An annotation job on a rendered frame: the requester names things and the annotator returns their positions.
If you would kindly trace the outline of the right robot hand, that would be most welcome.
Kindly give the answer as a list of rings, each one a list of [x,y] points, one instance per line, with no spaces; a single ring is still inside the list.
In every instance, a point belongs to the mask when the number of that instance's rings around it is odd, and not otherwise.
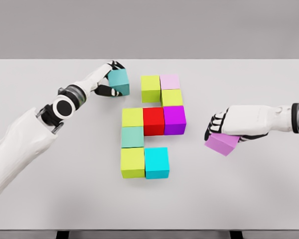
[[[215,113],[205,131],[204,140],[210,135],[222,133],[239,136],[239,142],[255,140],[269,134],[269,118],[273,107],[262,105],[233,105]]]

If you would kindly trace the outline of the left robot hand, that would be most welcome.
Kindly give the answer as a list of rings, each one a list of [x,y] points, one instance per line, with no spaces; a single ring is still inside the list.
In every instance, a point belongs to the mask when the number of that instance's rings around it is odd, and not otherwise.
[[[125,67],[118,61],[112,60],[97,68],[94,72],[85,79],[89,86],[86,90],[86,98],[89,98],[91,92],[102,97],[121,97],[123,94],[114,88],[101,84],[104,78],[108,78],[108,74],[114,70],[125,69]]]

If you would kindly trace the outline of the teal cube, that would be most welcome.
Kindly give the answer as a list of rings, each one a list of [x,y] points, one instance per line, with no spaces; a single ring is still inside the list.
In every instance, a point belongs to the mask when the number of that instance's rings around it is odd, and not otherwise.
[[[109,86],[123,96],[130,94],[130,83],[126,69],[112,70],[108,73]]]

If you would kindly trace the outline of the orchid purple cube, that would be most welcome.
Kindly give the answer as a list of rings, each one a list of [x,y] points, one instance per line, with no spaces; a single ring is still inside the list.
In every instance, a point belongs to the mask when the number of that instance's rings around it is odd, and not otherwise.
[[[240,137],[236,135],[212,133],[205,142],[205,146],[227,156],[236,148],[239,139]]]

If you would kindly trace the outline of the yellow-green cube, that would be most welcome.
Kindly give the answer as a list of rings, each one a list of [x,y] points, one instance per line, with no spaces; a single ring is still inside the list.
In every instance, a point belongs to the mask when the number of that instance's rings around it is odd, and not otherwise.
[[[143,108],[122,109],[122,127],[144,126]]]
[[[159,75],[141,76],[141,92],[143,103],[159,102],[161,93]]]
[[[161,91],[161,106],[182,106],[183,99],[181,89],[170,89]]]
[[[121,149],[121,174],[124,179],[145,177],[143,147]]]

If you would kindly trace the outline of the violet purple cube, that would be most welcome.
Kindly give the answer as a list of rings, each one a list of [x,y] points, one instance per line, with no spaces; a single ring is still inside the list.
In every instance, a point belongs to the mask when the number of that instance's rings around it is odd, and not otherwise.
[[[182,135],[186,129],[186,116],[184,106],[163,107],[164,135]]]

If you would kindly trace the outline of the pale pink cube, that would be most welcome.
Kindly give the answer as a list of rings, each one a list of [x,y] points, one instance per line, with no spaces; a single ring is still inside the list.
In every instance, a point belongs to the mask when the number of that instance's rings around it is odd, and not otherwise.
[[[159,78],[162,90],[180,89],[179,76],[177,74],[163,74]]]

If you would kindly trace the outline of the seafoam green cube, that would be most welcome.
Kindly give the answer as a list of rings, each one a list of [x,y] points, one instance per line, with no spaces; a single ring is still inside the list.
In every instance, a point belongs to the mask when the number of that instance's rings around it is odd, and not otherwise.
[[[123,127],[121,131],[121,147],[144,147],[144,128],[142,126]]]

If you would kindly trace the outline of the red cube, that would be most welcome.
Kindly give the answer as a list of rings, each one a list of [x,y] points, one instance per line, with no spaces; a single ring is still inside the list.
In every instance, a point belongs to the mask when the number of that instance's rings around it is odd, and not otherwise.
[[[163,107],[143,108],[144,136],[164,135]]]

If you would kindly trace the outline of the bright cyan cube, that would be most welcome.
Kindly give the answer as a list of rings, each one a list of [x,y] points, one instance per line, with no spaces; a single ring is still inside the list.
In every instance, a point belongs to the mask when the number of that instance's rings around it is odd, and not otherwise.
[[[146,179],[165,179],[169,177],[169,155],[167,147],[145,148]]]

